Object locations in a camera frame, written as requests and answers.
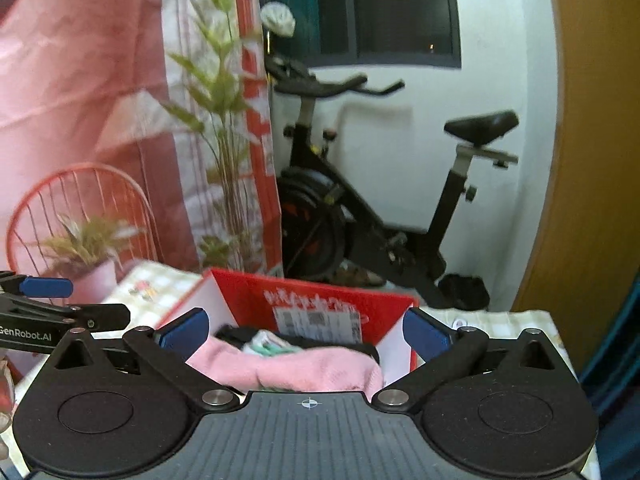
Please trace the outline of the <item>pink waffle cloth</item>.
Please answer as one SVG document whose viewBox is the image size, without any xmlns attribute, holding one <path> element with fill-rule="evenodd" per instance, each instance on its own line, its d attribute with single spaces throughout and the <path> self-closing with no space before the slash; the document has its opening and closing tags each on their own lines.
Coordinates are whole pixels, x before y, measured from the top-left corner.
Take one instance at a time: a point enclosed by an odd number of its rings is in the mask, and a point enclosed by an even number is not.
<svg viewBox="0 0 640 480">
<path fill-rule="evenodd" d="M 218 384 L 242 392 L 356 391 L 370 398 L 384 386 L 382 368 L 374 359 L 345 348 L 256 356 L 210 337 L 186 362 Z"/>
</svg>

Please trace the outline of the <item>red strawberry cardboard box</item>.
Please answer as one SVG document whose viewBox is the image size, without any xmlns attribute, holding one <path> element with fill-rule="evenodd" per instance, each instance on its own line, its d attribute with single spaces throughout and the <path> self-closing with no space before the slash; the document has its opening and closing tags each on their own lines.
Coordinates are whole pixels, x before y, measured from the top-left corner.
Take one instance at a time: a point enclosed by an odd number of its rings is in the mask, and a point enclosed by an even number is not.
<svg viewBox="0 0 640 480">
<path fill-rule="evenodd" d="M 160 321 L 202 308 L 209 330 L 224 325 L 255 327 L 334 344 L 373 344 L 384 382 L 390 384 L 418 366 L 406 343 L 402 318 L 416 307 L 411 295 L 273 278 L 210 269 Z"/>
</svg>

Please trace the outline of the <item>wooden door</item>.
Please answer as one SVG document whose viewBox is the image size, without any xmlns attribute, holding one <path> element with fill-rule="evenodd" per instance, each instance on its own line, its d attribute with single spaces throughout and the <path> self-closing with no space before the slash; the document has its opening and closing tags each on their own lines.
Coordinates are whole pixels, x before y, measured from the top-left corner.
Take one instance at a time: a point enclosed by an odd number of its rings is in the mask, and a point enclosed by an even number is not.
<svg viewBox="0 0 640 480">
<path fill-rule="evenodd" d="M 554 0 L 560 118 L 514 308 L 548 311 L 576 372 L 639 271 L 639 0 Z"/>
</svg>

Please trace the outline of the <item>teal curtain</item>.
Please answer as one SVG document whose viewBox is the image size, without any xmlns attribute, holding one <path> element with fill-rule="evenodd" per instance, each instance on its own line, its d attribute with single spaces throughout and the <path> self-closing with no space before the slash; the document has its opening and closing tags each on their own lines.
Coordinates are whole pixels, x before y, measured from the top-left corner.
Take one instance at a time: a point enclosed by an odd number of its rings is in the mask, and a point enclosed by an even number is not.
<svg viewBox="0 0 640 480">
<path fill-rule="evenodd" d="M 579 374 L 598 415 L 603 479 L 639 477 L 639 284 L 634 283 L 600 347 Z"/>
</svg>

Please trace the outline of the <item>black exercise bike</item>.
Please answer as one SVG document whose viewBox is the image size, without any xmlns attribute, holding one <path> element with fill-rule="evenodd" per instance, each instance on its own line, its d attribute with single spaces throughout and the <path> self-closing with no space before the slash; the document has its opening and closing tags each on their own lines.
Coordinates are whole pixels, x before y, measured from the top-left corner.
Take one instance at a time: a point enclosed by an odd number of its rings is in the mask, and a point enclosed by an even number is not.
<svg viewBox="0 0 640 480">
<path fill-rule="evenodd" d="M 459 261 L 480 247 L 462 217 L 476 199 L 471 169 L 518 161 L 497 148 L 518 114 L 436 114 L 419 67 L 310 68 L 280 54 L 266 67 L 283 129 L 285 275 L 324 282 L 349 262 L 430 307 L 487 309 L 482 268 L 464 273 Z"/>
</svg>

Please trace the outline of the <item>red printed backdrop cloth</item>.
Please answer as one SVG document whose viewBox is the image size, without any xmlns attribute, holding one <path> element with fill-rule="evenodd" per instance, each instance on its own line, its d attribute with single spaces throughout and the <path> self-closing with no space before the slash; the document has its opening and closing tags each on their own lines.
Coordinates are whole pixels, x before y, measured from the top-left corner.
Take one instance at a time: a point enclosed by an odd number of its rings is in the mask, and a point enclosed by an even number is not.
<svg viewBox="0 0 640 480">
<path fill-rule="evenodd" d="M 258 0 L 1 0 L 1 265 L 282 271 Z"/>
</svg>

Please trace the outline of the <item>dark window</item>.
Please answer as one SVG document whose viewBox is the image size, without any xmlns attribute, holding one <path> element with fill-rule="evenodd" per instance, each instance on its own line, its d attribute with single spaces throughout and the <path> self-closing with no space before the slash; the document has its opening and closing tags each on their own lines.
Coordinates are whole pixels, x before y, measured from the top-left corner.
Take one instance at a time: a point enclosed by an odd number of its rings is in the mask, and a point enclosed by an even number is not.
<svg viewBox="0 0 640 480">
<path fill-rule="evenodd" d="M 310 67 L 462 65 L 457 0 L 260 0 L 271 1 L 296 21 L 271 47 Z"/>
</svg>

